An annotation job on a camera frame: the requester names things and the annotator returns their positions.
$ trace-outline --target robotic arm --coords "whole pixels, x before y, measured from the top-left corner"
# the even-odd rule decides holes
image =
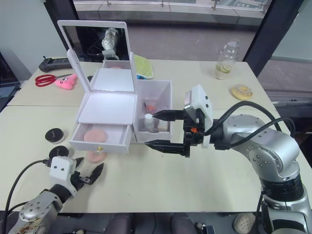
[[[205,136],[204,131],[218,120],[212,119],[212,106],[203,88],[198,85],[188,92],[184,104],[183,111],[164,110],[153,115],[166,121],[184,120],[183,144],[153,140],[146,145],[164,153],[189,157],[190,146],[201,143],[206,148],[210,142],[217,150],[229,149],[225,146],[235,145],[264,125],[251,115],[230,116],[210,136]],[[266,128],[232,149],[242,153],[259,176],[264,198],[262,222],[266,232],[312,234],[312,211],[300,179],[296,141],[286,133]]]
[[[9,234],[44,234],[57,218],[63,204],[77,194],[84,184],[92,185],[100,176],[104,164],[98,165],[89,177],[81,177],[76,167],[83,158],[56,156],[50,161],[53,184],[36,198],[27,202],[19,212],[19,219]]]

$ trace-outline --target pink cosmetic pad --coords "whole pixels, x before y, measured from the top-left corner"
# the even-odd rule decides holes
[[[54,84],[60,88],[63,88],[63,89],[73,89],[75,82],[76,82],[76,79],[77,79],[77,75],[72,74],[70,76],[57,79],[54,82]]]
[[[101,129],[92,129],[85,133],[83,140],[90,142],[106,142],[107,134]],[[105,152],[88,151],[87,160],[90,162],[100,162],[106,158]]]

